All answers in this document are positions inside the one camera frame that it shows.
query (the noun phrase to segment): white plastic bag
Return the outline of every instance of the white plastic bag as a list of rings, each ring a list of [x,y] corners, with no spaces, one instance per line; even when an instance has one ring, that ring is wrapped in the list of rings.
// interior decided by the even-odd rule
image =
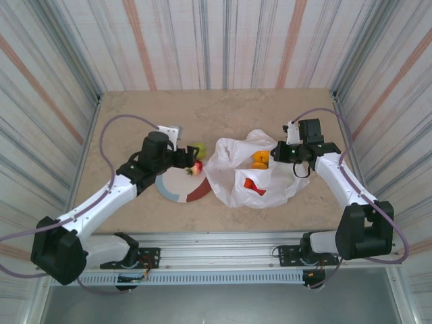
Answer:
[[[220,138],[216,142],[215,154],[204,167],[216,197],[229,207],[260,209],[283,205],[289,197],[303,189],[309,181],[297,178],[292,171],[292,164],[277,163],[272,156],[268,169],[249,169],[254,162],[252,156],[255,152],[271,151],[276,144],[262,130],[253,130],[246,140]],[[301,165],[296,166],[296,173],[300,176],[306,174]],[[245,188],[246,178],[253,180],[266,193],[260,196]]]

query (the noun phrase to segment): strawberry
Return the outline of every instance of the strawberry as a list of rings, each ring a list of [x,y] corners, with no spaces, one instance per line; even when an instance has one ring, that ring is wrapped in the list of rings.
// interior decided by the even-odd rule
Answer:
[[[193,167],[188,169],[188,174],[191,176],[197,176],[203,170],[203,162],[196,160]]]

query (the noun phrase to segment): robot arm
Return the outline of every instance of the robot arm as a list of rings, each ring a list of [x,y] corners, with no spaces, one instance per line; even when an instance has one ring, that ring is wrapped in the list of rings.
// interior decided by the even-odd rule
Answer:
[[[308,162],[309,167],[326,181],[344,209],[337,231],[304,235],[300,242],[303,259],[314,263],[320,258],[317,254],[322,253],[338,254],[346,260],[389,254],[392,250],[392,226],[375,212],[346,179],[340,169],[340,150],[334,143],[324,142],[319,119],[299,121],[298,128],[290,122],[283,130],[287,132],[288,138],[286,142],[278,142],[271,151],[275,161]],[[361,194],[374,201],[393,219],[394,210],[390,203],[377,201],[355,178],[344,161],[341,166],[351,182],[361,190]],[[371,225],[365,226],[365,220]]]
[[[144,139],[141,151],[134,153],[115,172],[112,181],[56,220],[42,219],[37,228],[73,220],[35,235],[32,262],[63,285],[73,282],[85,267],[110,261],[133,265],[138,258],[138,243],[131,237],[124,233],[109,238],[90,235],[121,206],[154,184],[157,175],[170,167],[185,168],[195,164],[198,149],[177,148],[179,131],[179,128],[159,126],[158,132],[151,132]]]

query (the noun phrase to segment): metal floor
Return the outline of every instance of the metal floor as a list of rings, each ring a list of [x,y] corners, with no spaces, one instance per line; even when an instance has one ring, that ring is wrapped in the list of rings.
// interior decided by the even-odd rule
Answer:
[[[340,269],[321,291],[294,284],[145,286],[96,296],[52,287],[41,323],[401,323],[385,269]]]

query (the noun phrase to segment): marble surface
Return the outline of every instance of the marble surface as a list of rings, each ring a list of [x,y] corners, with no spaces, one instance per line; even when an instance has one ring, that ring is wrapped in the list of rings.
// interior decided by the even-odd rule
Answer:
[[[202,141],[207,154],[221,137],[243,139],[260,128],[275,140],[284,140],[282,125],[315,107],[333,109],[326,89],[182,90],[108,92],[90,144],[76,204],[86,200],[109,179],[109,169],[99,155],[98,141],[112,117],[131,113],[159,125],[183,127],[179,146]],[[336,117],[316,112],[307,118],[321,120],[326,142],[345,149]],[[152,129],[134,119],[118,119],[106,132],[105,153],[115,168],[139,151]],[[271,209],[230,209],[213,192],[180,204],[164,198],[151,186],[121,207],[97,230],[103,232],[241,232],[265,230],[315,230],[338,226],[342,210],[327,184],[312,173],[310,184],[287,204]]]

